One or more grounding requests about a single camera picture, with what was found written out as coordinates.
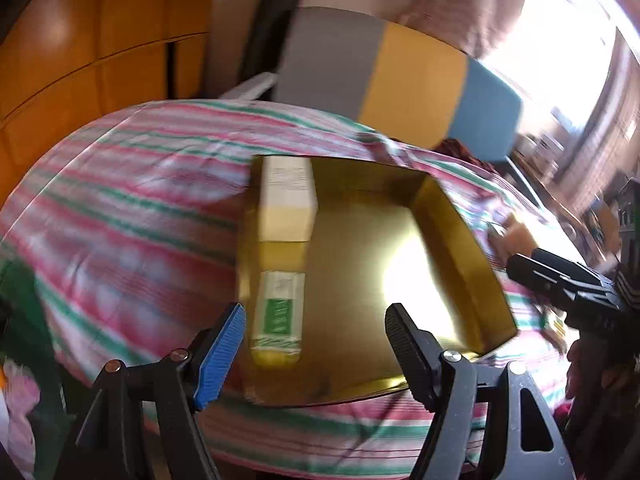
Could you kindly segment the dark red cloth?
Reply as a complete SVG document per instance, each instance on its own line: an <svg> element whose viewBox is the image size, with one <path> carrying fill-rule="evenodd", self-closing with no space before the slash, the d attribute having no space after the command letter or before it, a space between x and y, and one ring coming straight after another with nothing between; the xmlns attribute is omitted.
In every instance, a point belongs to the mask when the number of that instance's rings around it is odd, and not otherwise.
<svg viewBox="0 0 640 480"><path fill-rule="evenodd" d="M446 155L455 159L462 160L462 162L468 162L471 165L483 168L486 171L497 173L496 167L490 162L484 162L475 157L459 140L457 139L444 139L440 142L434 152L442 155Z"/></svg>

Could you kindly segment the white green carton box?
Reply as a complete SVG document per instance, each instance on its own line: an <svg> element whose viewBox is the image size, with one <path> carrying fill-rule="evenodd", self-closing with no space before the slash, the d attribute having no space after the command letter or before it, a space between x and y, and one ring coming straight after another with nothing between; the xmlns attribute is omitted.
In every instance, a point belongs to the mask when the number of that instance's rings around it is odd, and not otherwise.
<svg viewBox="0 0 640 480"><path fill-rule="evenodd" d="M257 290L250 353L265 368L288 368L300 358L307 254L318 209L307 157L256 160L257 196L250 212L257 249Z"/></svg>

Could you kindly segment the black rolled mat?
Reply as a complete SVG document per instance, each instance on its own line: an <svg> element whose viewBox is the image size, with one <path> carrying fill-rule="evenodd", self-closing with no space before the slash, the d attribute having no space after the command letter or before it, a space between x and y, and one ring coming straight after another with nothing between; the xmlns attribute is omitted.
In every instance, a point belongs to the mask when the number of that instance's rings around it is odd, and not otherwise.
<svg viewBox="0 0 640 480"><path fill-rule="evenodd" d="M275 73L300 0L259 0L243 51L238 81Z"/></svg>

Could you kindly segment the large yellow sponge block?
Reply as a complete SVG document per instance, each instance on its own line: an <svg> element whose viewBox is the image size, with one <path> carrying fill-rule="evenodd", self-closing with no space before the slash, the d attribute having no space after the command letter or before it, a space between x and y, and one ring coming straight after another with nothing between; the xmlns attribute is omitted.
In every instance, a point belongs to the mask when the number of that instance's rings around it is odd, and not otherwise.
<svg viewBox="0 0 640 480"><path fill-rule="evenodd" d="M502 244L508 256L521 254L530 257L533 251L538 248L535 237L522 222L514 222L506 228Z"/></svg>

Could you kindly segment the wooden side shelf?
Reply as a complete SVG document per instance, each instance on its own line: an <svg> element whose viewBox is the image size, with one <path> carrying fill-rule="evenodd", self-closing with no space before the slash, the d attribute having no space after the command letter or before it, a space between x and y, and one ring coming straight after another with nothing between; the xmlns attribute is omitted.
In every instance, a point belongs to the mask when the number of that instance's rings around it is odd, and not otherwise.
<svg viewBox="0 0 640 480"><path fill-rule="evenodd" d="M587 227L581 218L578 217L568 199L560 191L559 185L555 184L551 178L544 177L526 158L519 152L513 151L510 159L518 170L524 174L526 181L533 188L541 203L556 216L570 222L576 230L587 232Z"/></svg>

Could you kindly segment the grey yellow blue headboard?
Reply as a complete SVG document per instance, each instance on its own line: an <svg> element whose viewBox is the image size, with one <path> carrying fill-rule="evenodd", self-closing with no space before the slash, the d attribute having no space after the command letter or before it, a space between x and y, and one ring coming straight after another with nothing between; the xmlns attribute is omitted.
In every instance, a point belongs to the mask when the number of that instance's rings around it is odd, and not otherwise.
<svg viewBox="0 0 640 480"><path fill-rule="evenodd" d="M508 84L449 44L321 6L295 14L272 98L349 118L419 148L456 139L484 162L510 154L522 107Z"/></svg>

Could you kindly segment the orange wooden wardrobe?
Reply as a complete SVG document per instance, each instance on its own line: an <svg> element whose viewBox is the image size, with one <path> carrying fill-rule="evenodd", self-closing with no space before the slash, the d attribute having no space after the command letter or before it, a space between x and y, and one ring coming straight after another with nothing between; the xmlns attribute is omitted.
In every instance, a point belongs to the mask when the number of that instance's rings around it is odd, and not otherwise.
<svg viewBox="0 0 640 480"><path fill-rule="evenodd" d="M204 90L213 0L32 0L1 43L1 195L114 110Z"/></svg>

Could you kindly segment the gold cardboard box tray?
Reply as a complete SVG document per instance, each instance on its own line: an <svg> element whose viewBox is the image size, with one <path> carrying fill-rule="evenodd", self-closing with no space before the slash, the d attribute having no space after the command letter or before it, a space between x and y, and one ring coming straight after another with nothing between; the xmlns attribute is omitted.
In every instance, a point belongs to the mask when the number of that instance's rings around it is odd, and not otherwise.
<svg viewBox="0 0 640 480"><path fill-rule="evenodd" d="M435 178L379 162L307 157L318 209L307 254L302 354L288 368L258 366L250 353L257 290L250 210L258 157L250 165L238 244L238 291L248 316L240 355L247 400L301 408L405 388L384 327L392 304L402 304L442 348L468 359L516 335L494 270Z"/></svg>

